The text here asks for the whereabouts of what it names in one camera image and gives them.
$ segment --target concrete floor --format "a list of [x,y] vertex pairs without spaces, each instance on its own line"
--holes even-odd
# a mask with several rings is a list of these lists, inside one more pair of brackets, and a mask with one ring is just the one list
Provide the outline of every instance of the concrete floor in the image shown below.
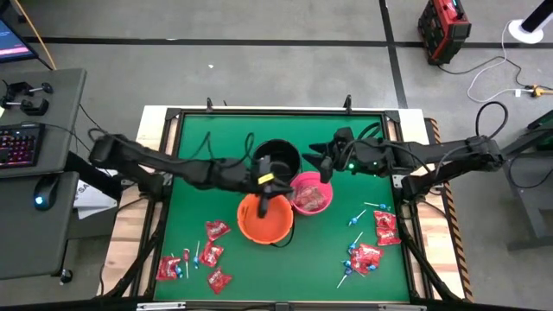
[[[512,18],[523,18],[541,1],[464,0],[473,23],[470,42],[499,42]],[[416,19],[424,0],[388,0],[396,41],[418,41]],[[22,1],[42,35],[50,37],[121,37],[177,39],[273,39],[385,41],[378,0],[57,0]],[[7,12],[8,20],[13,14]],[[17,26],[31,35],[26,25]],[[553,29],[545,42],[553,42]],[[505,41],[514,41],[509,35]],[[49,44],[58,68],[88,72],[82,104],[107,130],[136,137],[145,105],[337,106],[353,96],[357,107],[397,108],[397,94],[387,48],[143,46]],[[553,86],[549,49],[509,49],[523,72],[521,81]],[[465,70],[501,55],[499,49],[462,49],[447,68]],[[436,119],[442,139],[474,134],[479,104],[466,90],[475,73],[449,75],[427,65],[420,48],[397,48],[397,61],[409,108]],[[1,70],[41,70],[38,62],[1,65]],[[514,87],[515,68],[497,67],[483,74],[474,96],[489,97]],[[549,98],[497,100],[511,113],[497,136],[509,143],[537,117],[553,108]],[[501,113],[485,113],[483,132],[499,124]],[[91,126],[79,117],[78,134]],[[509,252],[505,244],[524,237],[522,214],[502,172],[471,173],[452,182],[465,253],[477,302],[526,308],[553,306],[553,247]],[[0,304],[85,299],[96,292],[96,275],[105,248],[98,241],[76,247],[74,269],[84,273],[63,288],[39,278],[0,282]],[[81,260],[82,251],[88,250]],[[7,288],[17,282],[23,292]]]

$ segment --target candy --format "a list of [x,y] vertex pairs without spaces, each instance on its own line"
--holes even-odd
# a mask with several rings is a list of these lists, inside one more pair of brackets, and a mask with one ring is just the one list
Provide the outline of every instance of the candy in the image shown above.
[[384,255],[384,250],[367,244],[359,244],[359,248],[352,252],[352,264],[354,259],[360,263],[372,264],[378,267],[380,258]]
[[196,256],[194,256],[194,267],[198,269],[200,267],[200,259],[198,258],[198,251],[200,250],[200,241],[196,245]]
[[175,271],[175,267],[181,261],[178,257],[173,256],[164,256],[159,261],[159,266],[157,267],[156,280],[157,281],[168,281],[175,280],[178,277],[178,274]]
[[351,268],[359,272],[362,276],[369,274],[368,264],[361,263],[357,257],[352,256],[351,264]]
[[361,233],[357,236],[357,238],[355,239],[355,241],[353,241],[351,244],[349,244],[349,245],[347,246],[347,253],[348,253],[348,254],[350,254],[350,255],[352,254],[352,251],[355,249],[355,246],[356,246],[357,241],[359,241],[359,239],[361,238],[362,235],[363,235],[363,232],[361,232]]
[[355,225],[357,224],[357,222],[359,221],[359,217],[363,216],[363,214],[366,212],[366,209],[363,210],[363,212],[361,212],[359,215],[357,215],[357,217],[353,217],[350,221],[349,221],[349,224],[347,225]]
[[378,246],[400,244],[401,239],[396,237],[396,231],[377,227]]
[[206,232],[210,240],[214,241],[231,230],[224,221],[215,220],[214,222],[206,222]]
[[207,276],[207,283],[209,287],[213,289],[216,295],[218,295],[225,286],[232,280],[232,276],[223,274],[221,267],[215,269],[209,276]]
[[342,260],[342,263],[346,268],[352,268],[352,262],[349,260]]
[[184,258],[184,263],[187,265],[187,278],[188,278],[188,260],[190,260],[190,250],[184,249],[184,253],[182,254],[182,258]]
[[176,275],[179,277],[179,278],[182,278],[182,269],[181,267],[179,267],[178,265],[175,266],[175,272],[176,272]]
[[314,211],[324,206],[326,199],[317,186],[296,189],[294,204],[304,211]]
[[374,219],[376,220],[377,227],[396,229],[396,215],[394,214],[374,211]]
[[391,210],[391,206],[387,206],[386,204],[374,204],[374,203],[368,203],[368,202],[364,202],[365,205],[369,205],[369,206],[376,206],[378,207],[379,209],[383,210],[383,211],[390,211]]
[[217,260],[223,253],[223,246],[217,246],[212,241],[207,241],[206,247],[201,252],[200,262],[208,267],[213,268],[217,264]]
[[340,280],[336,288],[339,288],[340,285],[344,282],[344,280],[346,280],[346,277],[350,276],[352,273],[353,273],[353,270],[351,270],[350,268],[346,268],[346,270],[344,271],[344,276],[342,277],[342,279]]

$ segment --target rgb keyboard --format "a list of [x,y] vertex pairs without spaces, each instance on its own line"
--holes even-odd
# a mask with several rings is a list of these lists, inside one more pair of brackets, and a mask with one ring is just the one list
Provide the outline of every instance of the rgb keyboard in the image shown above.
[[36,165],[44,124],[0,126],[0,169]]

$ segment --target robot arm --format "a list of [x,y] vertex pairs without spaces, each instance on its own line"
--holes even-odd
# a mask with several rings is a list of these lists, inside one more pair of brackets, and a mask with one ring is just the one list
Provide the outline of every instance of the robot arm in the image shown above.
[[[406,175],[402,179],[403,199],[413,200],[426,194],[434,185],[449,181],[470,171],[496,171],[505,162],[495,141],[486,136],[473,136],[462,141],[422,145],[420,143],[392,142],[382,138],[354,139],[352,129],[342,128],[334,133],[329,143],[314,143],[309,147],[318,154],[303,154],[303,158],[321,172],[321,182],[328,182],[334,170],[352,174],[385,177]],[[430,172],[426,164],[450,161]],[[428,172],[421,176],[409,174],[420,167]]]
[[[260,194],[270,199],[292,192],[290,185],[270,173],[270,158],[255,161],[247,168],[243,161],[232,158],[210,160],[183,160],[175,156],[145,148],[123,135],[103,135],[95,140],[89,160],[97,168],[116,169],[138,184],[141,192],[159,198],[162,196],[163,177],[150,174],[140,166],[167,172],[182,178],[200,189],[218,188],[243,194]],[[267,212],[266,200],[262,200],[259,217]]]

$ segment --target red power station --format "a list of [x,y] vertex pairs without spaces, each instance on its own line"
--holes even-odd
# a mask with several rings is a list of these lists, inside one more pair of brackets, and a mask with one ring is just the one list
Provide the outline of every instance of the red power station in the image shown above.
[[470,28],[460,0],[429,0],[418,19],[429,64],[448,64],[470,35]]

